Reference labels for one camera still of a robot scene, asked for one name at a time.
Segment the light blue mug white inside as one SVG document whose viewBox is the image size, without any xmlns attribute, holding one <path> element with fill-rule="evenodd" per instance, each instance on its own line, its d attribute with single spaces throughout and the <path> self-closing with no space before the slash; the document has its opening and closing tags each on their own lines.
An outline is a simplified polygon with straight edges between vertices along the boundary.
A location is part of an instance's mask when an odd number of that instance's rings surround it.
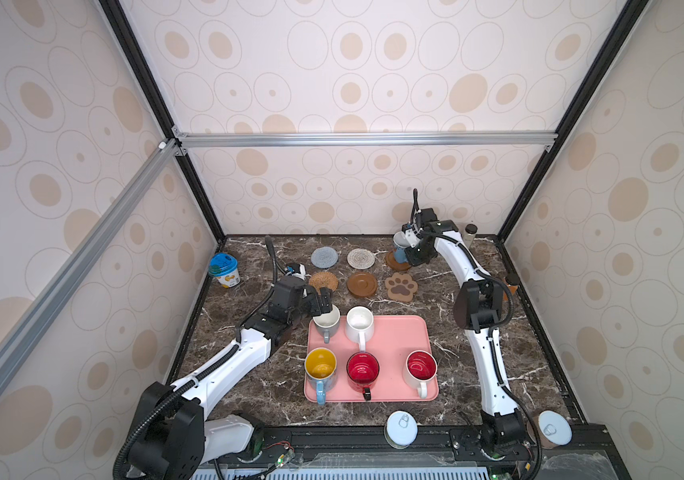
<svg viewBox="0 0 684 480">
<path fill-rule="evenodd" d="M 408 258 L 406 255 L 406 249 L 410 247 L 409 241 L 403 231 L 397 231 L 393 236 L 393 242 L 395 244 L 394 259 L 400 264 L 408 265 Z"/>
</svg>

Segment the brown wooden round coaster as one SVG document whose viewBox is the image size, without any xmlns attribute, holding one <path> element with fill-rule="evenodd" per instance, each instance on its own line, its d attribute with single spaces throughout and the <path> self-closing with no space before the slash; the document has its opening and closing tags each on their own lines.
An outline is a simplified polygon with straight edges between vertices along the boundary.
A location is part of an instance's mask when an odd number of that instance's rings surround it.
<svg viewBox="0 0 684 480">
<path fill-rule="evenodd" d="M 409 270 L 411 268 L 411 265 L 408 262 L 399 262 L 396 259 L 395 253 L 396 253 L 395 250 L 391 250 L 390 252 L 387 253 L 387 255 L 385 256 L 386 265 L 389 268 L 391 268 L 392 270 L 397 271 L 397 272 L 403 272 L 403 271 Z"/>
</svg>

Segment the paw shaped wooden coaster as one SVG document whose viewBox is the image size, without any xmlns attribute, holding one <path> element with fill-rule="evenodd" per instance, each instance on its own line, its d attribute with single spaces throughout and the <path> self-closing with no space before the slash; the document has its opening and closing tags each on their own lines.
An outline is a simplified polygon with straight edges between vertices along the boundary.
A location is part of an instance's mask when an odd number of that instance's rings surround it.
<svg viewBox="0 0 684 480">
<path fill-rule="evenodd" d="M 405 272 L 396 272 L 385 280 L 387 297 L 396 302 L 410 303 L 418 292 L 418 283 Z"/>
</svg>

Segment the grey mug white inside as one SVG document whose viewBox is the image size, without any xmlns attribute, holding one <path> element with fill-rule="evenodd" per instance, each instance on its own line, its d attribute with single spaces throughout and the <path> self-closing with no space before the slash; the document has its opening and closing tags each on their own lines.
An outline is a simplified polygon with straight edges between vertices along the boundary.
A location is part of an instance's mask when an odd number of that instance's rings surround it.
<svg viewBox="0 0 684 480">
<path fill-rule="evenodd" d="M 332 306 L 332 310 L 329 313 L 313 318 L 313 325 L 321 335 L 325 344 L 329 344 L 332 337 L 338 332 L 340 319 L 341 313 L 336 305 Z"/>
</svg>

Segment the light blue fabric coaster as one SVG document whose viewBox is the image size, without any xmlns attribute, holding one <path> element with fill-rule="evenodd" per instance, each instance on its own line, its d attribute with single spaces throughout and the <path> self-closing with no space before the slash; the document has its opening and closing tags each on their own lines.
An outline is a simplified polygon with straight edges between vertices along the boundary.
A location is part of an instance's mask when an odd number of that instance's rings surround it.
<svg viewBox="0 0 684 480">
<path fill-rule="evenodd" d="M 339 261 L 339 254 L 330 246 L 315 249 L 311 255 L 311 263 L 319 269 L 329 269 Z"/>
</svg>

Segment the white multicolour woven coaster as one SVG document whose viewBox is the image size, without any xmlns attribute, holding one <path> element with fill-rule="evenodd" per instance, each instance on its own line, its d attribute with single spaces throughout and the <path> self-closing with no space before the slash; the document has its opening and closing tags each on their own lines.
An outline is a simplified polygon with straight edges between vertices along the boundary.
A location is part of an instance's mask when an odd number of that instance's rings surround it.
<svg viewBox="0 0 684 480">
<path fill-rule="evenodd" d="M 355 248 L 347 255 L 349 265 L 356 270 L 367 270 L 374 266 L 376 257 L 373 252 L 364 248 Z"/>
</svg>

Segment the white mug red inside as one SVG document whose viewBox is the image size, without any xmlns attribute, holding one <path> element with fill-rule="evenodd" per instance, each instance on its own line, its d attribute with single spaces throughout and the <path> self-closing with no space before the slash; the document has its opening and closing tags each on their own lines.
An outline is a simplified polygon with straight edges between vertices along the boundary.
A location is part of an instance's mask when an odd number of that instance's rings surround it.
<svg viewBox="0 0 684 480">
<path fill-rule="evenodd" d="M 415 350 L 406 357 L 403 378 L 418 397 L 425 400 L 428 398 L 429 384 L 437 375 L 437 369 L 437 361 L 431 353 Z"/>
</svg>

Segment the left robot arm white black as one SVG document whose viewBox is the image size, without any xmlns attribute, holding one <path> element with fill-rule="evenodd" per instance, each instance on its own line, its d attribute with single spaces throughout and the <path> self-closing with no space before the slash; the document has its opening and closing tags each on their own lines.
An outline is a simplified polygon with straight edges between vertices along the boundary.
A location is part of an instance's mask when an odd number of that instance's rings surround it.
<svg viewBox="0 0 684 480">
<path fill-rule="evenodd" d="M 287 275 L 247 314 L 235 338 L 187 376 L 155 382 L 141 394 L 124 444 L 112 468 L 115 479 L 189 479 L 199 466 L 244 451 L 253 422 L 230 415 L 211 421 L 222 398 L 251 370 L 266 362 L 306 318 L 333 309 L 333 292 Z"/>
</svg>

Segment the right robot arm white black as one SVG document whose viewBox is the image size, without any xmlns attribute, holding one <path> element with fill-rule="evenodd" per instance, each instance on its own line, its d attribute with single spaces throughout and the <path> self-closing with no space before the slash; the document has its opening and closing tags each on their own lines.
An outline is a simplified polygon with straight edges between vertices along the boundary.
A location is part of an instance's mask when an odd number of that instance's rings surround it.
<svg viewBox="0 0 684 480">
<path fill-rule="evenodd" d="M 418 266 L 440 256 L 459 284 L 453 316 L 470 342 L 481 388 L 480 443 L 485 454 L 506 455 L 515 445 L 533 441 L 542 456 L 542 440 L 532 415 L 513 393 L 504 365 L 500 330 L 512 320 L 508 285 L 484 269 L 450 221 L 402 227 L 407 261 Z"/>
</svg>

